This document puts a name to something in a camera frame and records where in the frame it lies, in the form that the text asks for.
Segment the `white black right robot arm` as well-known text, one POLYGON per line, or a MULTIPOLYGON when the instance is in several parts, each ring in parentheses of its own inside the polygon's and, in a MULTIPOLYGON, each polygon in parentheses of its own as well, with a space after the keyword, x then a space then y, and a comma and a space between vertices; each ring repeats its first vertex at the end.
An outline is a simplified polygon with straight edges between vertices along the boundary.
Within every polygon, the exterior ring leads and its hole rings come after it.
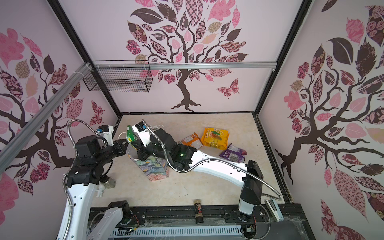
POLYGON ((245 164, 215 158, 197 148, 178 144, 163 129, 150 131, 140 124, 127 127, 127 140, 137 150, 139 160, 157 157, 177 173, 201 172, 241 187, 238 209, 243 215, 252 215, 255 206, 261 204, 264 177, 255 161, 245 164))

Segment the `purple snack bag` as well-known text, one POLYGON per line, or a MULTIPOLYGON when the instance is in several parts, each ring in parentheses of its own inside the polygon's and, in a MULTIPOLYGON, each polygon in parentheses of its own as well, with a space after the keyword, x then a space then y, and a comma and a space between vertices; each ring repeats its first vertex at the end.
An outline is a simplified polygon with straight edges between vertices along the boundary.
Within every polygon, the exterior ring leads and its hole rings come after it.
POLYGON ((225 160, 229 160, 235 163, 244 163, 247 151, 238 148, 233 144, 228 145, 227 149, 219 154, 219 156, 225 160))

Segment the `floral paper bag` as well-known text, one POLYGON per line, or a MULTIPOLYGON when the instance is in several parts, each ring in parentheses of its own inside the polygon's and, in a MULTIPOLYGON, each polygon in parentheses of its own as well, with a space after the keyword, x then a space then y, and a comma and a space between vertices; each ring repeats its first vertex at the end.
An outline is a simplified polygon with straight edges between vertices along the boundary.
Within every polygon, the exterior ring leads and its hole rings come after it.
POLYGON ((140 168, 151 182, 169 177, 166 160, 155 157, 154 155, 145 155, 145 147, 139 137, 136 141, 129 144, 127 149, 128 158, 140 168))

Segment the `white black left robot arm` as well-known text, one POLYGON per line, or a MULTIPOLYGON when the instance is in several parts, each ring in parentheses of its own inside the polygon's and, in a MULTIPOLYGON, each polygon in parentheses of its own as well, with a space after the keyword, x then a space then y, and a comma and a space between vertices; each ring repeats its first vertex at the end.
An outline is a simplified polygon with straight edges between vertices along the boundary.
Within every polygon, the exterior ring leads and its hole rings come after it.
POLYGON ((75 143, 77 156, 63 179, 67 197, 66 209, 57 238, 59 240, 107 240, 122 220, 130 220, 133 213, 127 201, 112 202, 95 228, 88 231, 91 205, 104 166, 126 154, 126 140, 116 140, 102 148, 104 138, 87 136, 75 143))

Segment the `green white snack bag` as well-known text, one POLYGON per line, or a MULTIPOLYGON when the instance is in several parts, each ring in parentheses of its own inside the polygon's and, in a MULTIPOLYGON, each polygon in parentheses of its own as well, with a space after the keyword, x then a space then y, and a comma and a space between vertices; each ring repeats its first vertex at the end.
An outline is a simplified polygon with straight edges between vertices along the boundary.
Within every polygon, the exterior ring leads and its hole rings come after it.
POLYGON ((126 140, 131 143, 138 139, 131 125, 127 125, 126 140))

